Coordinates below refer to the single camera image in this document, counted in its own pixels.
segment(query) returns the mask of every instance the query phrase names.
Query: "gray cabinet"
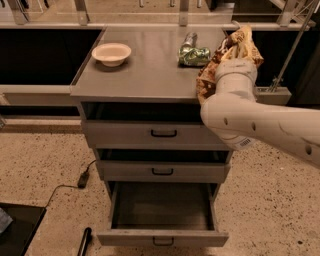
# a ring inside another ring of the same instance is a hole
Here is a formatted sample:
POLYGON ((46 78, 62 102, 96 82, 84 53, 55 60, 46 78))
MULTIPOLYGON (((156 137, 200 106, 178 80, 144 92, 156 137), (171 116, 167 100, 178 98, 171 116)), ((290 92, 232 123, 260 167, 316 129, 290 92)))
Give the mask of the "gray cabinet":
MULTIPOLYGON (((103 245, 223 246, 228 239, 217 229, 214 200, 232 151, 203 125, 195 85, 185 83, 194 83, 199 69, 177 66, 186 29, 108 27, 100 43, 126 38, 133 55, 112 70, 90 59, 72 90, 112 202, 108 224, 97 232, 103 245), (172 48, 158 52, 164 41, 172 48), (148 65, 150 45, 160 55, 158 69, 148 65)), ((208 42, 224 36, 197 29, 208 42)))

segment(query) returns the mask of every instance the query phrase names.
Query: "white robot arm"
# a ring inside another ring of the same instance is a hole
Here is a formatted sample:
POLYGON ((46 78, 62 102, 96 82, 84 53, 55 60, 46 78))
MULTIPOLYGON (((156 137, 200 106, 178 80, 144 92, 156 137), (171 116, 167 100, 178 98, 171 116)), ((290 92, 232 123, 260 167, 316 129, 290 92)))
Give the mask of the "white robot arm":
POLYGON ((256 103, 256 78, 252 61, 223 61, 216 93, 201 107, 203 123, 235 150, 258 139, 320 168, 320 111, 256 103))

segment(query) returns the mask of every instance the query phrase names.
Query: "open drawer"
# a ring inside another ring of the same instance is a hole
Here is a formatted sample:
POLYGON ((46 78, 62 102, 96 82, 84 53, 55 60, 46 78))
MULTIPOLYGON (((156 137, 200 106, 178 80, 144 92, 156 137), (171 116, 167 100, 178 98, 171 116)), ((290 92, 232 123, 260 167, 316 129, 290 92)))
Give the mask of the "open drawer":
POLYGON ((228 234, 215 226, 215 189, 203 183, 116 183, 108 227, 97 236, 107 246, 223 246, 228 234))

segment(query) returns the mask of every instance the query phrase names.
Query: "snack bag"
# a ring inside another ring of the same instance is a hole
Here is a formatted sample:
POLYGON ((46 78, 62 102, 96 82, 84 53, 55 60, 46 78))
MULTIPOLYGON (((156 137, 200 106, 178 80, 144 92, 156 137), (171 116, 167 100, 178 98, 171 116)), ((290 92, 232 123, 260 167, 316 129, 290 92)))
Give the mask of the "snack bag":
POLYGON ((249 25, 243 26, 231 35, 227 36, 214 52, 210 62, 203 67, 196 79, 197 96, 200 104, 215 94, 215 72, 222 61, 233 58, 243 58, 252 61, 257 68, 264 59, 252 40, 252 30, 249 25))

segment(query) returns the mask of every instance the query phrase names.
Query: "drawer handle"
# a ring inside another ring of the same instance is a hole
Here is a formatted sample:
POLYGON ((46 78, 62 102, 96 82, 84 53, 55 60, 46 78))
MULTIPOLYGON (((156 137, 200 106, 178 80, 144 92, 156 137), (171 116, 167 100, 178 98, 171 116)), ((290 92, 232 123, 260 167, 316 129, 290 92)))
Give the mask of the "drawer handle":
POLYGON ((162 175, 162 176, 170 176, 173 174, 173 169, 171 168, 169 172, 157 172, 155 168, 152 168, 152 174, 153 175, 162 175))
POLYGON ((174 130, 172 134, 160 134, 160 132, 151 130, 151 136, 156 138, 173 138, 173 137, 176 137, 177 134, 178 134, 177 130, 174 130))
POLYGON ((153 245, 155 245, 155 246, 172 246, 173 244, 174 244, 173 237, 171 237, 170 240, 169 239, 158 239, 158 241, 156 241, 156 238, 153 237, 153 245))

